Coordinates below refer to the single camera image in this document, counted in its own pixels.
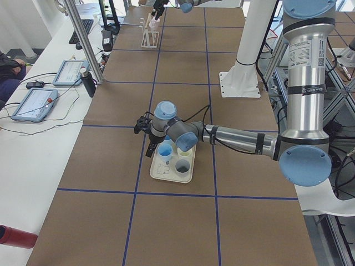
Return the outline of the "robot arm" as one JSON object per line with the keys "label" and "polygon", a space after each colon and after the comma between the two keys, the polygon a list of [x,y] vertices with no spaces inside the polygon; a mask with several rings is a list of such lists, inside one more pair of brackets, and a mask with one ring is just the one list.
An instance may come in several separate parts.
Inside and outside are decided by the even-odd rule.
{"label": "robot arm", "polygon": [[[210,0],[177,0],[177,9],[181,9],[183,13],[189,13],[193,7],[199,6]],[[165,10],[165,6],[169,3],[169,0],[156,0],[153,5],[151,15],[154,19],[160,18]]]}
{"label": "robot arm", "polygon": [[[234,66],[220,72],[222,97],[259,98],[256,67],[278,1],[251,1]],[[283,37],[288,41],[287,129],[277,136],[209,125],[185,123],[176,106],[161,101],[153,118],[145,116],[134,132],[149,135],[151,157],[168,135],[186,152],[198,141],[236,152],[265,155],[279,162],[293,184],[315,186],[328,179],[329,136],[323,130],[327,37],[335,28],[336,1],[283,1]]]}

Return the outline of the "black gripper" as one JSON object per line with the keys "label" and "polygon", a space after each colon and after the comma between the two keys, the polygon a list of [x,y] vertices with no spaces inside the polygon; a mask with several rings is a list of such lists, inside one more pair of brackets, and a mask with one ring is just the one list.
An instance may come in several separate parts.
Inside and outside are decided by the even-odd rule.
{"label": "black gripper", "polygon": [[155,127],[151,126],[149,132],[150,143],[146,150],[145,156],[151,158],[156,150],[157,145],[162,143],[165,140],[165,137],[166,134],[163,131],[157,130]]}
{"label": "black gripper", "polygon": [[167,5],[168,0],[156,0],[154,3],[154,9],[152,10],[151,15],[155,16],[155,20],[158,21],[161,15],[164,12],[164,5]]}

